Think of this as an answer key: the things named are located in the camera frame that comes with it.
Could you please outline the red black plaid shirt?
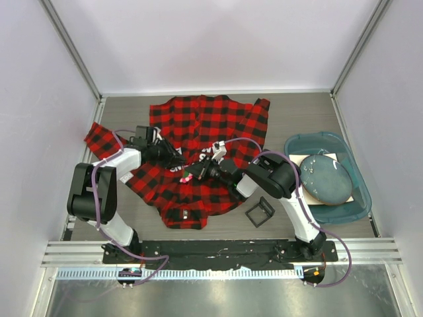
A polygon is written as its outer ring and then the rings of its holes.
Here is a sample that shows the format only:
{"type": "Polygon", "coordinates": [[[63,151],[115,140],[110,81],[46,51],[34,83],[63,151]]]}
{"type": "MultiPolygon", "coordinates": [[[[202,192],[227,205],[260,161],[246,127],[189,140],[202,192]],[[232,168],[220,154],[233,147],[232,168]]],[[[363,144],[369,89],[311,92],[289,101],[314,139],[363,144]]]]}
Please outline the red black plaid shirt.
{"type": "MultiPolygon", "coordinates": [[[[187,164],[211,153],[216,141],[229,141],[226,159],[244,169],[263,148],[270,101],[259,98],[243,104],[228,96],[174,97],[152,105],[149,123],[180,151],[187,164]]],[[[240,205],[219,180],[183,179],[183,167],[171,169],[144,163],[124,176],[124,183],[146,204],[156,207],[170,229],[204,228],[209,216],[222,215],[240,205]]]]}

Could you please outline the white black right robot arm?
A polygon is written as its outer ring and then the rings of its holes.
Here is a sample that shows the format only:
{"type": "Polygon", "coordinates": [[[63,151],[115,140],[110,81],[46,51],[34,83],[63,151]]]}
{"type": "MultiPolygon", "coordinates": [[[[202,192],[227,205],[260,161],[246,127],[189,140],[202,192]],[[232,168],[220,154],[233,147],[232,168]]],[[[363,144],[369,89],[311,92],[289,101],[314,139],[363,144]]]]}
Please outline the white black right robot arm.
{"type": "Polygon", "coordinates": [[[246,168],[239,168],[231,159],[217,162],[208,156],[188,166],[186,171],[199,181],[219,180],[240,201],[261,188],[285,209],[294,228],[299,255],[312,261],[322,254],[327,236],[306,206],[300,168],[284,154],[262,151],[246,168]]]}

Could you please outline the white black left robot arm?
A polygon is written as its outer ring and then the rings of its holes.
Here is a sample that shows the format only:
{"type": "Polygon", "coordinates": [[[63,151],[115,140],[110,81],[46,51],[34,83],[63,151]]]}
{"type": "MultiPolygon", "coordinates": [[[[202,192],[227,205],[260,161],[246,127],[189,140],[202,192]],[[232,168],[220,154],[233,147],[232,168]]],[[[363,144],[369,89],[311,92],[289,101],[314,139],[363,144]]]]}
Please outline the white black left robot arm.
{"type": "Polygon", "coordinates": [[[67,212],[87,222],[111,244],[118,247],[118,256],[132,264],[141,254],[137,232],[117,212],[117,184],[123,176],[147,163],[164,168],[181,166],[186,159],[161,136],[158,127],[139,125],[128,145],[112,132],[118,150],[94,163],[75,166],[67,212]]]}

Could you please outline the pink white flower brooch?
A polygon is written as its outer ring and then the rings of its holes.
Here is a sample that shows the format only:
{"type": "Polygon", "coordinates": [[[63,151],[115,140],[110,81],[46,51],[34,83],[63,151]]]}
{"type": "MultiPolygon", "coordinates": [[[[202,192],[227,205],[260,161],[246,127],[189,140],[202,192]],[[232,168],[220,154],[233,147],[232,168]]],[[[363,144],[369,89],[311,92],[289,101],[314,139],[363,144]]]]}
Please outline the pink white flower brooch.
{"type": "Polygon", "coordinates": [[[188,174],[180,179],[180,183],[186,184],[192,179],[192,175],[188,174]]]}

